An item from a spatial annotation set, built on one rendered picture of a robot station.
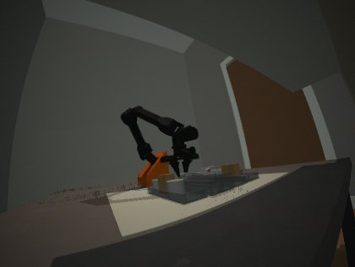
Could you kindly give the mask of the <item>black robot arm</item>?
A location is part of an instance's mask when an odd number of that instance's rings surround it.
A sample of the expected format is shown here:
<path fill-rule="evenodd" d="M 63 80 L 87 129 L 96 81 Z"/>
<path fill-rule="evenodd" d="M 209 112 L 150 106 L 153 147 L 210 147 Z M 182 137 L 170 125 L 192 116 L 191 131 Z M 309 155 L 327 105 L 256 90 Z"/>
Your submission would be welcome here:
<path fill-rule="evenodd" d="M 159 157 L 155 157 L 151 154 L 152 148 L 150 147 L 150 144 L 147 144 L 144 141 L 144 137 L 137 124 L 137 117 L 140 117 L 146 122 L 157 126 L 164 134 L 172 136 L 173 144 L 184 143 L 199 137 L 197 128 L 191 127 L 191 125 L 184 128 L 184 125 L 176 120 L 169 117 L 160 117 L 153 112 L 143 109 L 141 106 L 134 107 L 133 109 L 129 108 L 121 114 L 120 118 L 125 124 L 128 125 L 132 135 L 134 136 L 134 139 L 138 145 L 137 151 L 140 159 L 148 160 L 151 163 L 150 165 L 156 163 Z M 178 129 L 175 131 L 177 127 Z M 194 154 L 196 154 L 195 147 L 186 148 L 186 145 L 184 145 L 183 148 L 180 148 L 180 146 L 177 147 L 177 157 L 181 156 L 184 159 L 188 159 L 193 158 Z"/>

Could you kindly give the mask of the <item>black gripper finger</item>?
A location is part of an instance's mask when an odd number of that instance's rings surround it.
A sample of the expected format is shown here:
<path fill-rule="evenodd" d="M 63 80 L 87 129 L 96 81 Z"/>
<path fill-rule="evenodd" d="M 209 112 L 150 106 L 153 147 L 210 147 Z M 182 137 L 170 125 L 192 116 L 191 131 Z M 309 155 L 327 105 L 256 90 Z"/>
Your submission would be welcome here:
<path fill-rule="evenodd" d="M 192 161 L 182 161 L 184 172 L 188 172 L 188 167 Z"/>
<path fill-rule="evenodd" d="M 169 164 L 174 169 L 174 171 L 176 172 L 177 176 L 180 177 L 179 162 L 168 163 L 168 165 Z"/>

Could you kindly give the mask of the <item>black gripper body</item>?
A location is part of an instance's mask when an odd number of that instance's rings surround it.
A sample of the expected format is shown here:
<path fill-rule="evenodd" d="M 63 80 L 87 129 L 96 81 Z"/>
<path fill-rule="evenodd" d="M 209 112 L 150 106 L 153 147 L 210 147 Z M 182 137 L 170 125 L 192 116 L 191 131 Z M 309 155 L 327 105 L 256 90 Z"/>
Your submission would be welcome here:
<path fill-rule="evenodd" d="M 181 156 L 179 158 L 177 158 L 177 156 L 176 156 L 177 147 L 180 146 L 180 148 L 183 148 L 183 146 L 185 144 L 184 143 L 176 143 L 176 144 L 172 144 L 172 145 L 173 145 L 172 149 L 173 149 L 173 154 L 174 155 L 167 155 L 167 156 L 161 157 L 160 163 L 167 163 L 167 162 L 173 163 L 173 162 L 178 162 L 180 160 L 191 161 L 191 160 L 199 159 L 199 155 L 198 154 L 194 154 L 193 158 L 188 158 L 188 159 L 184 159 Z"/>

